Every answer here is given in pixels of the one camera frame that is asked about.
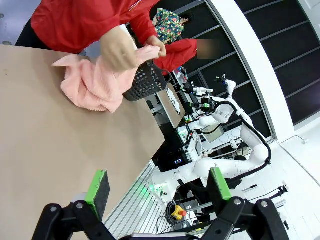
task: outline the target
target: cardboard surface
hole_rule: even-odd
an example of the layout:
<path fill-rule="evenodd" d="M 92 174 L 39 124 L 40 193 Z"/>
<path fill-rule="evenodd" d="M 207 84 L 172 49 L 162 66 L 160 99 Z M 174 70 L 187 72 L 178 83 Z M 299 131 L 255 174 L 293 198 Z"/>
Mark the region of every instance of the cardboard surface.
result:
<path fill-rule="evenodd" d="M 174 86 L 171 83 L 168 83 L 168 85 L 166 87 L 169 88 L 173 92 L 173 95 L 175 96 L 178 103 L 180 104 L 180 115 L 177 113 L 174 105 L 172 104 L 166 89 L 158 92 L 157 95 L 160 99 L 161 104 L 163 105 L 163 108 L 164 108 L 166 114 L 168 115 L 168 118 L 169 118 L 172 126 L 176 129 L 178 127 L 179 123 L 181 122 L 181 120 L 186 115 L 186 110 L 184 109 L 184 106 L 182 105 L 182 103 L 176 93 L 176 90 L 174 89 Z"/>
<path fill-rule="evenodd" d="M 60 90 L 65 70 L 51 67 L 66 53 L 0 53 L 0 238 L 31 239 L 44 206 L 66 207 L 97 169 L 111 187 L 105 217 L 164 142 L 147 103 L 124 99 L 114 114 L 78 108 Z"/>

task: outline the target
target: red shirt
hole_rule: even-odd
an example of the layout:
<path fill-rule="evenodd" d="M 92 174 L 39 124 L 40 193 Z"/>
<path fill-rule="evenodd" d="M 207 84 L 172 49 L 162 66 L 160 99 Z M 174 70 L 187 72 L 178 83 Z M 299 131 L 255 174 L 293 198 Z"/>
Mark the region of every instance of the red shirt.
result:
<path fill-rule="evenodd" d="M 159 0 L 42 0 L 31 26 L 50 49 L 80 53 L 111 29 L 130 22 L 139 42 L 157 36 L 150 9 Z"/>
<path fill-rule="evenodd" d="M 183 39 L 165 45 L 166 56 L 154 60 L 161 69 L 172 72 L 182 66 L 197 54 L 197 39 Z"/>

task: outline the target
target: white panel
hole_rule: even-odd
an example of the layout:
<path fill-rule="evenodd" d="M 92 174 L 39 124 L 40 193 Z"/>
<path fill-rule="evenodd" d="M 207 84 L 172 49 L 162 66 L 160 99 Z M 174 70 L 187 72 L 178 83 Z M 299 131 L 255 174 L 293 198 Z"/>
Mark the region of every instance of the white panel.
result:
<path fill-rule="evenodd" d="M 248 20 L 234 0 L 207 0 L 240 53 L 279 141 L 294 134 L 294 125 L 275 71 Z"/>

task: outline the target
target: person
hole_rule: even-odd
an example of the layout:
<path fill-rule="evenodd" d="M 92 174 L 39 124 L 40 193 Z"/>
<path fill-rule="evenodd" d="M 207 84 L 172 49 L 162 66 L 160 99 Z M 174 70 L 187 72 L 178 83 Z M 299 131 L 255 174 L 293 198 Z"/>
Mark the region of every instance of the person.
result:
<path fill-rule="evenodd" d="M 164 43 L 173 43 L 185 30 L 185 24 L 191 23 L 193 14 L 186 13 L 178 16 L 172 11 L 158 8 L 152 23 L 158 34 L 158 38 Z"/>
<path fill-rule="evenodd" d="M 155 59 L 154 63 L 161 69 L 173 72 L 193 57 L 197 59 L 215 59 L 218 56 L 219 45 L 210 39 L 182 39 L 170 45 L 165 45 L 166 57 Z"/>
<path fill-rule="evenodd" d="M 140 43 L 166 47 L 150 20 L 159 0 L 42 0 L 16 46 L 79 54 L 100 40 L 101 55 L 114 71 L 138 67 L 131 37 L 120 25 L 130 22 Z"/>
<path fill-rule="evenodd" d="M 197 39 L 183 39 L 170 45 L 165 45 L 166 57 L 155 59 L 154 63 L 159 68 L 173 72 L 197 54 Z"/>

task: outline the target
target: pink towel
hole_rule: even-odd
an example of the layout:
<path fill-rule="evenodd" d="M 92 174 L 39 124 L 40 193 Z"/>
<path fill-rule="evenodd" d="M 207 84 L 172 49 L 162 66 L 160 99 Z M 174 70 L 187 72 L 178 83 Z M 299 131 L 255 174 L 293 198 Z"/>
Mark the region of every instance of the pink towel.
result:
<path fill-rule="evenodd" d="M 135 51 L 138 64 L 155 59 L 159 51 L 157 46 L 138 49 Z M 61 58 L 52 66 L 66 67 L 61 89 L 77 107 L 100 112 L 109 110 L 111 113 L 121 105 L 123 93 L 132 87 L 137 72 L 137 68 L 113 72 L 101 56 L 93 64 L 75 54 Z"/>

